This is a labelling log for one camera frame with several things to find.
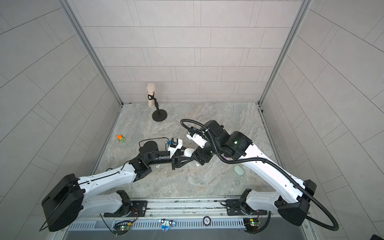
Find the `marble floor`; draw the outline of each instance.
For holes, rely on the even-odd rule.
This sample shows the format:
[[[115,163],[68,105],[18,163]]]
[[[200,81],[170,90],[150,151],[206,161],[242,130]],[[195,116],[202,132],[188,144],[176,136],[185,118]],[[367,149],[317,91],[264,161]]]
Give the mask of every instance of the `marble floor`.
[[[183,139],[183,146],[196,148],[197,145],[187,139],[187,131],[180,125],[180,120],[189,118],[201,123],[213,119],[231,134],[240,131],[272,160],[276,161],[268,140],[261,117],[255,103],[161,103],[160,108],[168,113],[163,122],[152,120],[154,107],[147,104],[125,104],[113,129],[107,147],[97,167],[96,173],[104,172],[109,167],[116,168],[139,153],[139,141],[154,137]],[[119,142],[117,135],[126,141]],[[164,140],[157,141],[159,150],[165,150]],[[152,172],[145,178],[132,184],[120,185],[109,190],[125,190],[132,198],[172,197],[172,196],[217,196],[240,195],[245,189],[273,191],[262,178],[240,164],[244,175],[235,173],[233,164],[225,164],[214,156],[204,166],[190,162],[172,170],[170,164],[158,167],[152,165]]]

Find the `vented metal panel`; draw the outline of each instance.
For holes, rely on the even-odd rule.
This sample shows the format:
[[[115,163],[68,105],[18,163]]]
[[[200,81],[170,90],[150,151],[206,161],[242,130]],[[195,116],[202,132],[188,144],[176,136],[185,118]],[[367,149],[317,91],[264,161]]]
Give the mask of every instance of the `vented metal panel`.
[[[112,228],[115,223],[122,220],[106,220],[107,225]],[[203,219],[176,219],[174,221],[175,229],[209,229],[209,228],[245,228],[242,218],[217,218],[212,219],[210,226],[203,225]],[[155,230],[161,229],[158,219],[139,219],[131,230]],[[102,220],[77,220],[68,227],[68,231],[84,231],[84,230],[107,230],[106,225]]]

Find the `tiled wall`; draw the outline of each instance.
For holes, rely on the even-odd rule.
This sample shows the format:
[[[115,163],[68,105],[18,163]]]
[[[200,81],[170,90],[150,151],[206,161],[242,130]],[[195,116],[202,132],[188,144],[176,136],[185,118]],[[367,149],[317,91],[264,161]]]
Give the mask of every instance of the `tiled wall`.
[[[41,240],[41,199],[88,175],[119,105],[56,0],[0,1],[0,235]]]
[[[258,101],[301,1],[68,0],[123,102]]]
[[[383,16],[383,1],[314,0],[263,105],[288,170],[341,225],[322,239],[384,236]]]

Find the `round black stand base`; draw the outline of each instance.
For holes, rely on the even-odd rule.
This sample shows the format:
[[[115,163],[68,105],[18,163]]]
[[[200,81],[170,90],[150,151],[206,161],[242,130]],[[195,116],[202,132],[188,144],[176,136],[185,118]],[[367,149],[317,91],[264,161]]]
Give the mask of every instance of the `round black stand base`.
[[[152,113],[152,118],[153,120],[155,120],[156,122],[161,122],[163,121],[164,119],[166,119],[168,116],[167,112],[163,109],[159,109],[159,110],[156,110]]]

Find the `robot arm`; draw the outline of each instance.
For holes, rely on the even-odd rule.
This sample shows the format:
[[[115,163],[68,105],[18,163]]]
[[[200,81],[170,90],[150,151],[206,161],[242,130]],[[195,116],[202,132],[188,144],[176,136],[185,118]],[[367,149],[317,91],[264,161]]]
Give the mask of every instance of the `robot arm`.
[[[159,151],[156,142],[147,141],[140,146],[139,154],[121,167],[87,177],[76,178],[74,174],[65,176],[42,201],[49,230],[60,230],[77,218],[98,213],[109,213],[110,217],[125,216],[131,211],[131,201],[125,191],[109,195],[97,194],[144,178],[152,171],[150,165],[171,163],[172,169],[180,168],[190,161],[204,165],[214,155],[225,163],[242,163],[276,190],[245,190],[239,201],[243,213],[251,214],[258,209],[279,212],[287,221],[298,226],[305,218],[311,220],[307,213],[309,202],[315,200],[313,194],[316,190],[312,181],[303,181],[281,169],[240,132],[229,135],[223,126],[213,120],[204,125],[198,123],[200,129],[188,128],[184,121],[198,122],[188,119],[181,121],[182,126],[188,129],[187,138],[197,143],[197,149],[185,148],[181,139],[172,138],[166,142],[167,150]],[[323,225],[337,230],[337,222],[333,223],[333,229]]]

